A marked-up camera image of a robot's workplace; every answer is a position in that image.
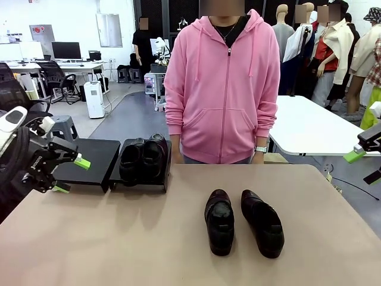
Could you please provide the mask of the person's right hand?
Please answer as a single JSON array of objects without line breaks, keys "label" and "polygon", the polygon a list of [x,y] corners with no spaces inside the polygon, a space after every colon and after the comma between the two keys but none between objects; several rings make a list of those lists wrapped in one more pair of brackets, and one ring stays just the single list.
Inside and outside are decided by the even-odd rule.
[{"label": "person's right hand", "polygon": [[172,143],[171,159],[174,164],[183,164],[184,158],[180,151],[180,135],[170,135],[170,141]]}]

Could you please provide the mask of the person's left hand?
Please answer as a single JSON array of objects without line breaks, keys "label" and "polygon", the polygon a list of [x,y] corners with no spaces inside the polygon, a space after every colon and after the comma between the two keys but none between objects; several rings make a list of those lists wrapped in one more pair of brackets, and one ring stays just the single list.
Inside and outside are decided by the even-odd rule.
[{"label": "person's left hand", "polygon": [[254,155],[252,157],[252,164],[263,164],[264,163],[264,155],[267,152],[267,147],[256,146],[254,150]]}]

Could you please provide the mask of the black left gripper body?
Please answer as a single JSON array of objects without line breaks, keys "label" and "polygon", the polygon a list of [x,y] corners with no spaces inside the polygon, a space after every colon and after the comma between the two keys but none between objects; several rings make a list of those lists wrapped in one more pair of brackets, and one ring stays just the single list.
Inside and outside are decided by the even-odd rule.
[{"label": "black left gripper body", "polygon": [[22,143],[21,186],[27,191],[47,192],[53,189],[55,179],[52,173],[58,166],[60,138],[41,138],[27,127],[20,127],[17,135]]}]

